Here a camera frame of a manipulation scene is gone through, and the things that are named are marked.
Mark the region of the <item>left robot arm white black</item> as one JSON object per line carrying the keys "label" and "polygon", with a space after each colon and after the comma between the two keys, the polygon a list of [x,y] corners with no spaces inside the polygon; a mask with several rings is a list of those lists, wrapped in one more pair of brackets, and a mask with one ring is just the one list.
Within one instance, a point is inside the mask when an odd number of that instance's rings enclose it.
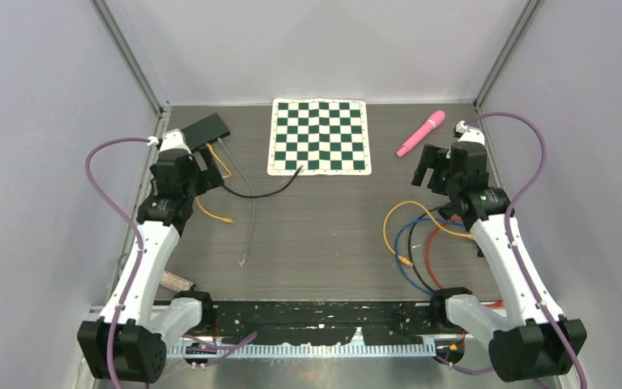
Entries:
{"label": "left robot arm white black", "polygon": [[153,316],[153,302],[164,269],[193,214],[199,195],[222,186],[223,176],[205,147],[200,169],[187,146],[162,142],[150,167],[153,189],[131,219],[101,188],[93,176],[92,158],[110,142],[93,148],[85,160],[88,181],[100,197],[129,225],[133,247],[115,289],[99,318],[80,324],[77,340],[92,376],[111,382],[156,383],[166,367],[168,350],[193,332],[209,334],[216,323],[208,292],[195,288],[178,292],[168,308]]}

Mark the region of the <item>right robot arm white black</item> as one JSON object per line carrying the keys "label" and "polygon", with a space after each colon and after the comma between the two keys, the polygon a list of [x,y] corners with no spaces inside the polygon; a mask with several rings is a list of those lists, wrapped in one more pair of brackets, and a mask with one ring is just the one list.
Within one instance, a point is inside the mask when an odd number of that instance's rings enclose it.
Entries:
{"label": "right robot arm white black", "polygon": [[587,339],[579,319],[569,319],[547,291],[521,238],[509,196],[489,185],[484,145],[458,141],[427,145],[414,172],[420,186],[449,198],[444,217],[459,216],[488,262],[505,314],[488,308],[465,287],[434,292],[430,322],[440,332],[459,327],[487,350],[497,376],[507,382],[567,374]]}

